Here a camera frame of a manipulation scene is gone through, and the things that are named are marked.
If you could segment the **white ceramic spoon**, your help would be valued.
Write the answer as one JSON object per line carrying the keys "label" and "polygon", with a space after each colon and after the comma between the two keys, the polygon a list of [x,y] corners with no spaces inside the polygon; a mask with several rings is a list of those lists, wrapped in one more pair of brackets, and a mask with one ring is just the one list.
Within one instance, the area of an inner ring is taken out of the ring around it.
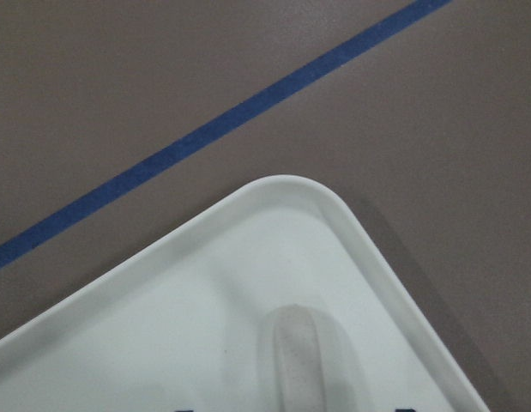
{"label": "white ceramic spoon", "polygon": [[267,411],[353,411],[343,361],[343,335],[327,313],[299,305],[274,309],[259,332],[262,405]]}

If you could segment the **white bear serving tray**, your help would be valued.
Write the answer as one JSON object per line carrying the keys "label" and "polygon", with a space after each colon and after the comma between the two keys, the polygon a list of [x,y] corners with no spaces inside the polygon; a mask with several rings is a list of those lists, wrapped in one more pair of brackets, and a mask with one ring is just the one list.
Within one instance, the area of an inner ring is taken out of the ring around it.
{"label": "white bear serving tray", "polygon": [[353,411],[484,411],[353,212],[297,176],[253,181],[0,340],[0,411],[267,411],[262,321],[343,335]]}

